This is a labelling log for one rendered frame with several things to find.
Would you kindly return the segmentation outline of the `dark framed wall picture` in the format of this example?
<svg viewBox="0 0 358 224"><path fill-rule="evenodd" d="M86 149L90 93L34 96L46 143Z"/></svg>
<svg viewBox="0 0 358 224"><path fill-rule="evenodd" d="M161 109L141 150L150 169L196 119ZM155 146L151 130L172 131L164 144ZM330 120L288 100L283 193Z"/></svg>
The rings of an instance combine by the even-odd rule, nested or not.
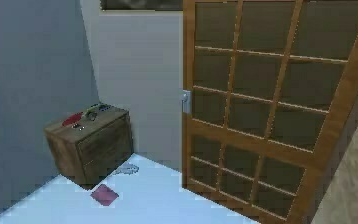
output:
<svg viewBox="0 0 358 224"><path fill-rule="evenodd" d="M182 11L183 0L100 0L102 10Z"/></svg>

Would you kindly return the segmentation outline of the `purple square cloth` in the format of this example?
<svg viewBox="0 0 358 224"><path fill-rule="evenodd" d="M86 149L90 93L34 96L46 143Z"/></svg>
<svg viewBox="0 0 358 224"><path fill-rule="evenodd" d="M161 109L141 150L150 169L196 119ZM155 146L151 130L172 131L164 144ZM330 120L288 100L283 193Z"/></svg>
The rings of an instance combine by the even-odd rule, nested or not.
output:
<svg viewBox="0 0 358 224"><path fill-rule="evenodd" d="M103 206L111 205L119 195L105 184L99 185L92 193L91 197Z"/></svg>

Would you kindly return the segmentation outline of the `dark blue green small object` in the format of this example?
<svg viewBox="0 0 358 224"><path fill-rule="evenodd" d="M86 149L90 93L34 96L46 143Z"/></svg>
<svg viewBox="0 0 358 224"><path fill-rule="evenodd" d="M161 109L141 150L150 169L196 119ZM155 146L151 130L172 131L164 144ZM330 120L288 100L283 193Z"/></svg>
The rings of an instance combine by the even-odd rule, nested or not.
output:
<svg viewBox="0 0 358 224"><path fill-rule="evenodd" d="M91 106L90 108L88 108L88 111L105 111L111 107L112 106L108 105L108 104L95 104L95 105Z"/></svg>

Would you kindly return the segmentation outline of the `brown wooden drawer chest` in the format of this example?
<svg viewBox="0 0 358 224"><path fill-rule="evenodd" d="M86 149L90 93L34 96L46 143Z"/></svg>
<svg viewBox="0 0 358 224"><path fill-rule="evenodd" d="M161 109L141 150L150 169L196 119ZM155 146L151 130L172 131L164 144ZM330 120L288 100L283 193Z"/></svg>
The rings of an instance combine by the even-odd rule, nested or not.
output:
<svg viewBox="0 0 358 224"><path fill-rule="evenodd" d="M54 162L59 172L84 189L92 189L133 153L130 115L127 110L112 106L105 111L95 111L94 121L85 113L77 123L85 128L63 126L67 118L44 128Z"/></svg>

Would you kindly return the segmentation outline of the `grey crumpled cloth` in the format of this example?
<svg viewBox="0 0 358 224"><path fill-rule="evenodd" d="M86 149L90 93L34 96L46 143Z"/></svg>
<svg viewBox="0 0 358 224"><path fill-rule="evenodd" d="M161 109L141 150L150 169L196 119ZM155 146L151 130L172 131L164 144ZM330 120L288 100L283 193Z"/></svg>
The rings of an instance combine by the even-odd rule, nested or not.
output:
<svg viewBox="0 0 358 224"><path fill-rule="evenodd" d="M120 167L118 167L115 171L114 174L118 175L118 174L127 174L127 175L131 175L131 174L135 174L139 171L139 167L134 165L134 164L123 164Z"/></svg>

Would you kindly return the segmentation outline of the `red flat object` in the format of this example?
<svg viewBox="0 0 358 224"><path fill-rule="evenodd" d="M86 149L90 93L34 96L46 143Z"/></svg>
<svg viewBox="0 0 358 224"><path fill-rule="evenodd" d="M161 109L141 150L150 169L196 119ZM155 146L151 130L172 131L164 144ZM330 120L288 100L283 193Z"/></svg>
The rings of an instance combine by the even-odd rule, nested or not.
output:
<svg viewBox="0 0 358 224"><path fill-rule="evenodd" d="M68 117L66 120L64 120L64 121L62 122L62 125L63 125L63 126L67 126L67 125L70 125L70 124L77 123L78 121L81 120L81 118L82 118L82 112L73 114L73 115L71 115L70 117Z"/></svg>

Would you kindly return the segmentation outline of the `brown wooden lattice door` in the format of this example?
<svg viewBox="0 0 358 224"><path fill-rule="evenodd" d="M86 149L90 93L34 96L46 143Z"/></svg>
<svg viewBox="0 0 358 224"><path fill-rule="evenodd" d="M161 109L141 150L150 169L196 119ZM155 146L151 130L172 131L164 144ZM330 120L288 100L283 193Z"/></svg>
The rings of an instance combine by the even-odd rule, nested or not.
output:
<svg viewBox="0 0 358 224"><path fill-rule="evenodd" d="M183 0L184 188L310 224L358 120L358 0Z"/></svg>

